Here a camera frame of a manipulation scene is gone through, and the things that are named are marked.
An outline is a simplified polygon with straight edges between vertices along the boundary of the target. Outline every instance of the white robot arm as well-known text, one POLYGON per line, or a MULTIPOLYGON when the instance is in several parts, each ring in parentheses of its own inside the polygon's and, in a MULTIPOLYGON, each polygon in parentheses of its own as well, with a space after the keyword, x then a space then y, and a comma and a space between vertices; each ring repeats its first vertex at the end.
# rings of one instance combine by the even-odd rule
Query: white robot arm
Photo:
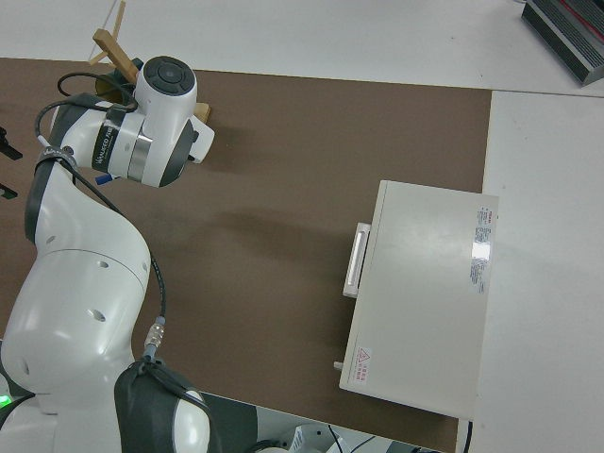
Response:
POLYGON ((188 66, 159 57, 139 72, 129 107, 81 94, 55 112, 25 213, 38 255, 1 349, 8 376, 35 396, 0 410, 0 452, 207 450, 203 398, 154 358, 163 312, 143 358, 132 355, 157 265, 138 230, 73 181, 77 165, 156 187, 176 180, 213 140, 193 116, 196 93, 188 66))

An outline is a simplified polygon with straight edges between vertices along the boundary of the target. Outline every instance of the white device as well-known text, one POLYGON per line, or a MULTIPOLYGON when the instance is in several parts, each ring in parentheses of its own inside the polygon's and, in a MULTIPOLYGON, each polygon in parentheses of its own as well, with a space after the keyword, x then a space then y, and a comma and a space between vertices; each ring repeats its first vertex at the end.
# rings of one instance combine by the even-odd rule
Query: white device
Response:
POLYGON ((341 388, 473 419, 496 216, 496 197, 380 183, 341 388))
MULTIPOLYGON (((0 423, 0 452, 123 451, 114 388, 134 361, 130 338, 151 271, 150 254, 139 231, 77 189, 60 162, 160 186, 180 176, 189 155, 201 161, 213 132, 195 121, 194 74, 175 61, 162 57, 145 64, 135 111, 66 106, 55 116, 50 142, 73 155, 63 151, 63 158, 44 160, 37 169, 25 229, 38 255, 1 349, 8 375, 35 396, 0 423), (149 65, 155 65, 152 71, 149 65), (157 73, 177 87, 165 80, 154 85, 157 73)), ((110 107, 98 99, 93 104, 110 107)), ((60 154, 49 147, 42 157, 53 153, 60 154)), ((201 400, 193 390, 187 394, 193 402, 201 400)), ((171 451, 206 451, 210 425, 204 411, 180 399, 170 420, 171 451)))

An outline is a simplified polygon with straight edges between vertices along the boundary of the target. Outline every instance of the brown mat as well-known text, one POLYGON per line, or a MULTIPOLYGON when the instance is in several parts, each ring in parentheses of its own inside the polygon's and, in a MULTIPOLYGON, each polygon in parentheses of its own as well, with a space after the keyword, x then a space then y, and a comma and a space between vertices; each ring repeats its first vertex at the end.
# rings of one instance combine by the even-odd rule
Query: brown mat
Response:
MULTIPOLYGON (((34 260, 23 211, 38 110, 83 63, 0 59, 0 126, 26 154, 0 156, 0 329, 34 260)), ((141 231, 168 288, 161 355, 205 392, 453 451, 457 420, 338 388, 354 300, 342 296, 357 222, 381 179, 480 192, 491 93, 199 72, 216 139, 161 190, 105 193, 141 231)), ((90 83, 74 83, 82 88, 90 83)), ((155 281, 135 355, 158 311, 155 281)))

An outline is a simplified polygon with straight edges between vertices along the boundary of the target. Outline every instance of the white table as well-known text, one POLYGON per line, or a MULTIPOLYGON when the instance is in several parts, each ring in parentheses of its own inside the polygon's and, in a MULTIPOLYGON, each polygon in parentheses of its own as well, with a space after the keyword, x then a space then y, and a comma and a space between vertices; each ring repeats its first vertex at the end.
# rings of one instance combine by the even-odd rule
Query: white table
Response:
POLYGON ((475 452, 604 445, 604 99, 495 92, 499 219, 475 452))

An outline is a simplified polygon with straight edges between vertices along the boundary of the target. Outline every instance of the cable connector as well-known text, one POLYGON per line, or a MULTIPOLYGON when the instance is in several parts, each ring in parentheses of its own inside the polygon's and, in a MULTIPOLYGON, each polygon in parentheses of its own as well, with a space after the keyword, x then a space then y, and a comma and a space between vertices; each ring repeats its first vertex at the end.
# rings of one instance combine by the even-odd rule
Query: cable connector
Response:
POLYGON ((149 328, 149 333, 147 333, 147 338, 144 341, 143 357, 149 358, 150 361, 155 359, 155 353, 161 345, 165 325, 165 318, 163 316, 158 316, 155 320, 155 324, 149 328))

